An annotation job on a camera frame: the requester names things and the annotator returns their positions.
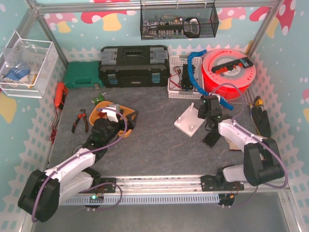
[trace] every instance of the wire cutter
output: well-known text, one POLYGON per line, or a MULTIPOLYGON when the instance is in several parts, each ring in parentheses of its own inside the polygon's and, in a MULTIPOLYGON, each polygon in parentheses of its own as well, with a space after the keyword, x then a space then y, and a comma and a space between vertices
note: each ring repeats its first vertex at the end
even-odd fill
POLYGON ((88 121, 87 121, 87 116, 86 116, 86 110, 85 109, 81 109, 82 114, 79 114, 77 116, 77 119, 75 120, 73 126, 72 126, 72 133, 75 132, 75 128, 79 122, 79 120, 81 120, 81 118, 83 118, 84 122, 85 122, 85 132, 88 132, 89 130, 89 125, 88 125, 88 121))

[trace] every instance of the black box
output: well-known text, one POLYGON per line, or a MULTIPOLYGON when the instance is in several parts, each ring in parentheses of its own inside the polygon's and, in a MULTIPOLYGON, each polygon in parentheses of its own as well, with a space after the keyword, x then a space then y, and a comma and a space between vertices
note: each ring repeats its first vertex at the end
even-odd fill
POLYGON ((168 49, 161 45, 105 47, 98 71, 107 88, 163 87, 170 76, 168 49))

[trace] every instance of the blue corrugated tube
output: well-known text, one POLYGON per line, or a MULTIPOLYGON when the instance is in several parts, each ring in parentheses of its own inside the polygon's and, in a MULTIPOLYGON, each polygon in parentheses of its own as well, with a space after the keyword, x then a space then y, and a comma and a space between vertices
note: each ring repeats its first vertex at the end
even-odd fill
MULTIPOLYGON (((198 90, 199 93, 208 96, 209 93, 206 92, 201 86, 198 85, 197 81, 195 80, 194 76, 193 76, 193 66, 192 66, 192 59, 194 57, 201 57, 202 55, 206 54, 207 51, 203 50, 201 52, 192 52, 189 56, 188 56, 188 73, 189 73, 189 78, 191 83, 194 85, 194 87, 198 90)), ((222 106, 224 106, 225 108, 229 109, 229 110, 233 110, 234 107, 232 105, 230 105, 223 97, 220 97, 220 104, 222 106)))

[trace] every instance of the glove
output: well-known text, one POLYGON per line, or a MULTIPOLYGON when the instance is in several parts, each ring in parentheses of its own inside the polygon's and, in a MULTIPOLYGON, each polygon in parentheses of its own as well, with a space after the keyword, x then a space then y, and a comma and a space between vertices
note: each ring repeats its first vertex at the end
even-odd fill
POLYGON ((251 109, 251 115, 260 135, 269 138, 271 133, 267 111, 255 106, 251 109))

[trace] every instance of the red tool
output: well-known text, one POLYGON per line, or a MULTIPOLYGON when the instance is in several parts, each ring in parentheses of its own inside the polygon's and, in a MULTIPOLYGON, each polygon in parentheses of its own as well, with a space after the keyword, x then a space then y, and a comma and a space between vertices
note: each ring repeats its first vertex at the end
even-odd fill
POLYGON ((55 95, 55 106, 58 110, 63 109, 64 101, 66 99, 68 93, 68 89, 64 85, 63 82, 58 82, 56 88, 56 95, 55 95))
POLYGON ((86 110, 85 109, 81 109, 82 114, 79 114, 77 116, 77 119, 75 120, 73 126, 72 126, 72 133, 75 132, 75 128, 79 122, 79 120, 81 120, 81 118, 83 118, 84 122, 85 122, 85 132, 88 132, 89 129, 89 125, 88 125, 88 121, 87 121, 87 115, 86 115, 86 110))

